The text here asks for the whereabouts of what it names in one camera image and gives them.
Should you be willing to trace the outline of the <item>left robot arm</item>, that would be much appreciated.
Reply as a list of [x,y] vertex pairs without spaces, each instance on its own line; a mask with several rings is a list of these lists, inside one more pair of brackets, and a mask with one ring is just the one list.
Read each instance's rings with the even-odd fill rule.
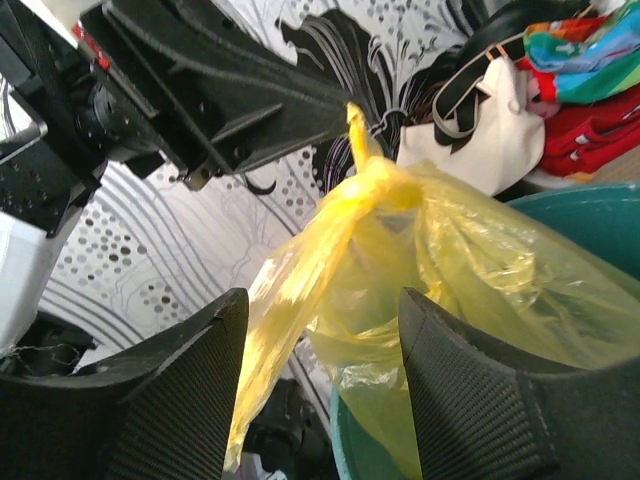
[[109,163],[198,191],[346,130],[344,88],[211,1],[1,5],[1,344],[38,301]]

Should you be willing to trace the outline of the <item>yellow trash bag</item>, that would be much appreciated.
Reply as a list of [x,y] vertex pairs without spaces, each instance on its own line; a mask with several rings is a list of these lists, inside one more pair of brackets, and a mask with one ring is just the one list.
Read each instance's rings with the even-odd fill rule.
[[637,478],[638,281],[347,122],[355,174],[250,288],[225,469],[307,335],[371,479]]

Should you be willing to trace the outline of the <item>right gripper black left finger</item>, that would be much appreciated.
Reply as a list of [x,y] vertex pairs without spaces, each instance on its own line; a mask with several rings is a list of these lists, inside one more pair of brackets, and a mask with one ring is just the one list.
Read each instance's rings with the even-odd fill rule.
[[217,479],[247,333],[233,288],[67,376],[1,378],[5,479]]

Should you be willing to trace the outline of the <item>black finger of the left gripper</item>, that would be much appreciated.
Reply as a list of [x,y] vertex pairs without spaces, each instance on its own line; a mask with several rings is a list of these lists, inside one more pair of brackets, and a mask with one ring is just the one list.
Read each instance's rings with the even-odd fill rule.
[[350,94],[276,55],[209,1],[102,1],[79,19],[92,114],[138,176],[190,189],[347,130]]

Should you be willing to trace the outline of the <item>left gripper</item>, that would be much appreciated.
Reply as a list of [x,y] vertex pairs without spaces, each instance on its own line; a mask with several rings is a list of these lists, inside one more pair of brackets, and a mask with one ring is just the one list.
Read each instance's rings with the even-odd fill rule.
[[20,1],[1,4],[1,77],[28,116],[1,143],[1,210],[53,238],[101,186],[108,162],[146,178],[164,160],[90,62]]

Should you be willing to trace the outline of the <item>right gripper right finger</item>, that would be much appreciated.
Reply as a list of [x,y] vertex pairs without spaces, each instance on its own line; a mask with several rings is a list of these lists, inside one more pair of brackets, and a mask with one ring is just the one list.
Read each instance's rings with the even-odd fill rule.
[[639,362],[530,354],[407,288],[398,322],[427,479],[635,479]]

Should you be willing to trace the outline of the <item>teal trash bin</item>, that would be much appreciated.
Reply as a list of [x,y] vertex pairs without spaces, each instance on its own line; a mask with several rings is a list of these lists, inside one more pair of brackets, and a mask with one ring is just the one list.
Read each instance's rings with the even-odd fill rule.
[[414,289],[544,359],[639,362],[639,195],[596,187],[504,205],[432,180],[361,208],[324,310],[335,328],[332,439],[344,479],[422,475],[398,308]]

